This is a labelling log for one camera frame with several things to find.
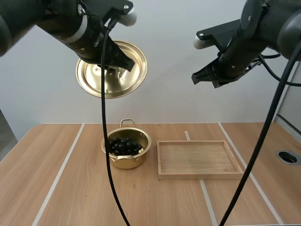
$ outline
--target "white stripe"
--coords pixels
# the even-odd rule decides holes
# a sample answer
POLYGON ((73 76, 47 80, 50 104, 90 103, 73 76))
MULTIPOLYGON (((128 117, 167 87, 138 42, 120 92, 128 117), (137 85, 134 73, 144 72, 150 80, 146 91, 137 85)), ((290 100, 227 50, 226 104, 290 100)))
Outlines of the white stripe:
MULTIPOLYGON (((239 160, 241 161, 241 163, 243 164, 244 168, 246 169, 247 164, 244 161, 243 157, 240 155, 238 149, 235 147, 234 143, 232 142, 232 140, 230 139, 229 135, 227 134, 227 132, 225 131, 224 127, 222 126, 222 124, 219 122, 218 123, 221 130, 223 131, 224 135, 226 136, 227 140, 229 141, 229 143, 231 144, 233 150, 235 151, 236 155, 238 156, 239 160)), ((257 182, 257 180, 255 179, 253 173, 250 173, 250 178, 252 179, 253 183, 255 184, 257 190, 259 191, 260 195, 262 196, 262 198, 264 199, 265 203, 267 204, 267 206, 269 207, 270 211, 272 212, 272 214, 274 215, 274 217, 276 218, 277 222, 280 225, 283 225, 283 221, 281 220, 280 216, 278 215, 278 213, 276 212, 276 210, 274 209, 272 203, 270 203, 269 199, 267 198, 266 194, 264 193, 263 189, 260 187, 259 183, 257 182)))
MULTIPOLYGON (((187 140, 190 140, 188 131, 185 131, 185 136, 186 136, 187 140)), ((205 183, 204 183, 203 180, 199 180, 199 182, 200 182, 202 190, 203 190, 203 195, 204 195, 204 198, 205 198, 205 201, 206 201, 206 204, 207 204, 207 208, 208 208, 209 215, 210 215, 210 218, 211 218, 211 221, 212 221, 212 225, 213 226, 217 226, 216 217, 215 217, 215 214, 214 214, 214 211, 213 211, 213 207, 211 205, 211 201, 210 201, 210 198, 209 198, 209 195, 208 195, 205 183)))
POLYGON ((42 204, 42 206, 41 206, 41 208, 40 208, 40 210, 39 210, 39 212, 38 212, 38 214, 37 214, 37 216, 35 218, 35 220, 32 223, 32 226, 36 226, 38 224, 38 222, 39 222, 39 220, 40 220, 40 218, 41 218, 41 216, 42 216, 42 214, 43 214, 43 212, 44 212, 44 210, 45 210, 45 208, 47 206, 47 203, 48 203, 48 201, 49 201, 49 199, 50 199, 50 197, 51 197, 51 195, 52 195, 52 193, 53 193, 53 191, 54 191, 54 189, 55 189, 55 187, 57 185, 57 182, 60 179, 60 177, 61 177, 61 175, 63 173, 63 170, 64 170, 64 168, 65 168, 65 166, 66 166, 66 164, 67 164, 67 162, 68 162, 68 160, 70 158, 70 155, 72 154, 72 151, 73 151, 73 149, 74 149, 74 147, 75 147, 75 145, 77 143, 77 140, 80 137, 80 134, 81 134, 84 126, 85 126, 85 124, 81 125, 81 127, 79 129, 79 132, 77 133, 77 136, 75 137, 74 142, 73 142, 72 146, 70 147, 70 150, 69 150, 69 152, 68 152, 68 154, 67 154, 67 156, 66 156, 66 158, 65 158, 65 160, 64 160, 64 162, 63 162, 63 164, 62 164, 62 166, 60 168, 60 170, 57 173, 57 176, 56 176, 56 178, 55 178, 55 180, 54 180, 54 182, 53 182, 53 184, 52 184, 52 186, 51 186, 51 188, 50 188, 50 190, 49 190, 49 192, 48 192, 48 194, 47 194, 47 196, 46 196, 46 198, 45 198, 45 200, 44 200, 44 202, 43 202, 43 204, 42 204))
POLYGON ((188 131, 185 131, 185 136, 186 136, 186 139, 187 139, 187 140, 190 140, 190 137, 189 137, 188 131))

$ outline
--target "gold pot lid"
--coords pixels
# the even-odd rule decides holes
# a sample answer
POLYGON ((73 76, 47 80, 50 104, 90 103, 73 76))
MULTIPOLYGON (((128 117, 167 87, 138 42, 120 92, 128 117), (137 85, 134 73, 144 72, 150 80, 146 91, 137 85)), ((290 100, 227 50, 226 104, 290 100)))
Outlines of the gold pot lid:
MULTIPOLYGON (((135 65, 131 72, 114 66, 105 70, 105 98, 118 98, 133 92, 141 85, 147 72, 147 62, 140 49, 124 41, 115 41, 115 43, 135 62, 135 65)), ((95 97, 102 96, 99 66, 80 59, 76 66, 76 76, 86 92, 95 97)))

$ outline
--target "wooden tray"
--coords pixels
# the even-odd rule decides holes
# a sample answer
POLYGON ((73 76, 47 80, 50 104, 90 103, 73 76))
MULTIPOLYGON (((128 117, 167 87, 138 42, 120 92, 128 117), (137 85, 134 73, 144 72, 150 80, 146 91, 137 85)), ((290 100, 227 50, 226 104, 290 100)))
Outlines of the wooden tray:
POLYGON ((225 141, 158 141, 159 180, 241 179, 225 141))

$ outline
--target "pot rim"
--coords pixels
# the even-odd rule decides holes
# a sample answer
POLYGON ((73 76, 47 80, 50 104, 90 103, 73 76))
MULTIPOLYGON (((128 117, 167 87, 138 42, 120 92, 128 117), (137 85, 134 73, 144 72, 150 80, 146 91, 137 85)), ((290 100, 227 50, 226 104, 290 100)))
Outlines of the pot rim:
MULTIPOLYGON (((146 136, 147 140, 148 140, 148 144, 147 144, 146 148, 144 149, 144 151, 141 152, 141 153, 139 153, 139 154, 137 154, 137 155, 134 155, 134 156, 133 156, 134 159, 137 159, 137 158, 139 158, 140 156, 144 155, 144 154, 150 149, 150 147, 151 147, 151 137, 150 137, 150 135, 149 135, 147 132, 143 131, 142 129, 138 129, 138 128, 136 128, 136 127, 121 127, 121 128, 118 128, 118 129, 115 129, 115 130, 110 131, 110 132, 108 133, 108 136, 111 135, 111 134, 113 134, 113 133, 115 133, 115 132, 123 131, 123 130, 127 130, 127 129, 136 130, 136 131, 139 131, 139 132, 143 133, 143 134, 146 136)), ((105 153, 105 148, 104 148, 104 138, 102 139, 102 150, 103 150, 103 152, 105 153)), ((118 156, 113 155, 113 154, 111 154, 111 153, 109 153, 109 156, 110 156, 111 158, 113 158, 113 159, 116 159, 116 158, 118 157, 118 156)))

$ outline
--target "gold pot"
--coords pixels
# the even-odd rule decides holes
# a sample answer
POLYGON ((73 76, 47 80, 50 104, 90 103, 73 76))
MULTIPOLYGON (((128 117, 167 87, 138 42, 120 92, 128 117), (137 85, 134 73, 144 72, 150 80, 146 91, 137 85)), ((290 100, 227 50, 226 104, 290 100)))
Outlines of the gold pot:
MULTIPOLYGON (((114 136, 117 137, 129 137, 132 139, 133 142, 141 144, 142 148, 144 149, 141 153, 137 155, 120 155, 116 156, 114 154, 109 153, 110 155, 110 163, 120 169, 132 169, 137 166, 140 166, 145 158, 146 153, 151 147, 151 137, 145 131, 138 129, 135 127, 135 122, 132 119, 123 119, 120 123, 120 128, 113 130, 108 133, 108 139, 113 139, 114 136), (132 127, 124 127, 124 121, 131 121, 133 126, 132 127)), ((104 147, 104 139, 102 140, 102 150, 105 153, 104 147)))

